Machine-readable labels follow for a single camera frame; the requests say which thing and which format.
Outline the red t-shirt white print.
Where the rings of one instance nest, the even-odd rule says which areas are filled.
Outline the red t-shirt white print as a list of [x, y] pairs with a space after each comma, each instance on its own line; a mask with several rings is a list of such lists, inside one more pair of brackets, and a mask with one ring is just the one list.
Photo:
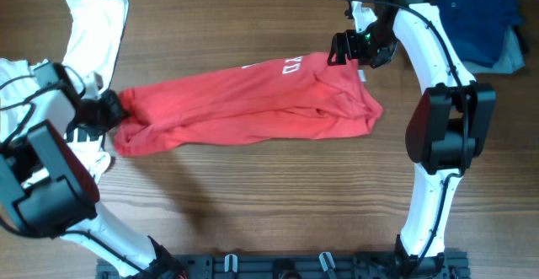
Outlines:
[[360, 80], [357, 63], [330, 66], [328, 55], [274, 59], [120, 93], [129, 116], [114, 146], [144, 156], [187, 143], [237, 146], [273, 138], [360, 137], [382, 106]]

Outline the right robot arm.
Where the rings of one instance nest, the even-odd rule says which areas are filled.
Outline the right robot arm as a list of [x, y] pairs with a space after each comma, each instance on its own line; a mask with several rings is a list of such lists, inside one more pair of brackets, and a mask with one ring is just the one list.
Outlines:
[[355, 26], [333, 37], [331, 66], [356, 60], [377, 68], [398, 47], [408, 53], [422, 96], [405, 145], [414, 163], [408, 218], [393, 250], [318, 257], [327, 278], [468, 278], [465, 252], [445, 247], [451, 203], [465, 172], [483, 151], [496, 95], [462, 65], [435, 0], [348, 0]]

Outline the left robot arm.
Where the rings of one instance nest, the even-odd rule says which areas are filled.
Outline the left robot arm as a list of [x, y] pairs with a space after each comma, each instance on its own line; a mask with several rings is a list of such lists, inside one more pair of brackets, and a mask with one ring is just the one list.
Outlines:
[[37, 90], [14, 108], [28, 111], [1, 142], [1, 221], [27, 239], [63, 239], [109, 262], [123, 278], [184, 278], [185, 268], [152, 237], [123, 223], [100, 201], [94, 177], [68, 147], [77, 127], [103, 136], [127, 116], [117, 94], [95, 82], [77, 90], [68, 68], [46, 63], [29, 74]]

